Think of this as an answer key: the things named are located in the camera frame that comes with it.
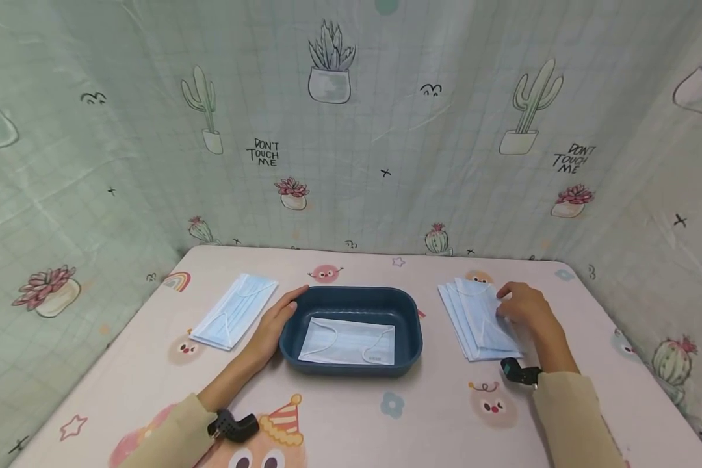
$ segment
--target succulent illustration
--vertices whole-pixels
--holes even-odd
[[[514,105],[515,109],[522,111],[523,115],[520,116],[520,122],[517,124],[515,133],[528,133],[530,124],[533,123],[533,118],[536,116],[536,113],[549,107],[559,94],[559,90],[562,89],[562,84],[564,83],[563,77],[555,79],[551,88],[547,89],[551,74],[554,73],[554,64],[555,60],[552,58],[543,65],[538,73],[538,77],[533,82],[533,85],[530,86],[528,97],[525,97],[525,86],[528,84],[528,74],[526,73],[520,78],[517,88],[515,88],[512,105]]]
[[[213,233],[208,227],[208,223],[200,216],[190,218],[190,227],[187,229],[190,236],[198,239],[204,245],[220,246],[221,241],[213,238]]]
[[[447,232],[444,231],[445,225],[441,222],[435,222],[432,225],[432,230],[424,236],[424,242],[429,252],[434,254],[443,253],[448,250],[449,238]]]
[[[281,179],[281,182],[276,182],[273,185],[278,187],[278,193],[281,195],[301,198],[309,193],[306,184],[297,182],[293,177]]]
[[[589,191],[582,183],[578,183],[574,187],[567,187],[563,192],[559,193],[557,203],[570,204],[586,204],[593,201],[593,192]]]
[[[343,49],[341,26],[330,21],[322,20],[320,36],[312,44],[309,41],[309,51],[315,67],[328,71],[346,71],[356,56],[356,47]]]
[[[697,354],[697,346],[686,335],[662,341],[653,354],[653,371],[668,384],[682,385],[692,373],[692,354]]]
[[[12,305],[26,306],[26,310],[34,310],[44,304],[50,294],[61,290],[62,286],[71,281],[70,277],[74,274],[75,267],[68,268],[67,265],[62,265],[56,270],[34,273],[29,276],[27,284],[19,288],[19,292],[23,294],[13,301]]]

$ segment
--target fabric backdrop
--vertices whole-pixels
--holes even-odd
[[[702,438],[702,0],[0,0],[0,467],[198,243],[566,261]]]

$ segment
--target beige sleeve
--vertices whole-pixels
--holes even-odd
[[[118,468],[193,468],[213,445],[208,424],[215,419],[191,393]]]
[[[540,374],[533,399],[554,468],[626,468],[589,378],[571,372]]]

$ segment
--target rainbow print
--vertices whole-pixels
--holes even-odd
[[[190,284],[190,273],[187,271],[178,271],[164,278],[162,285],[171,287],[175,291],[182,292],[185,287]]]

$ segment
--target surgical mask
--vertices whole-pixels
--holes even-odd
[[[445,309],[453,323],[460,349],[463,350],[465,358],[469,361],[521,358],[523,355],[517,344],[514,346],[498,344],[497,348],[489,347],[493,344],[491,338],[494,335],[501,336],[502,334],[501,326],[499,331],[495,331],[487,319],[487,316],[491,314],[494,315],[495,320],[502,320],[496,317],[496,307],[499,306],[499,300],[496,299],[493,287],[473,282],[476,287],[471,288],[470,282],[473,281],[462,285],[460,289],[456,283],[448,283],[438,287],[439,295],[443,299]],[[495,302],[489,300],[487,296],[489,294],[493,294]]]
[[[190,339],[231,351],[263,310],[278,282],[242,273],[190,334]]]
[[[494,286],[463,278],[456,278],[455,285],[476,343],[490,350],[519,351],[507,320],[496,315],[500,302]]]
[[[321,364],[395,364],[395,326],[313,317],[298,356]]]

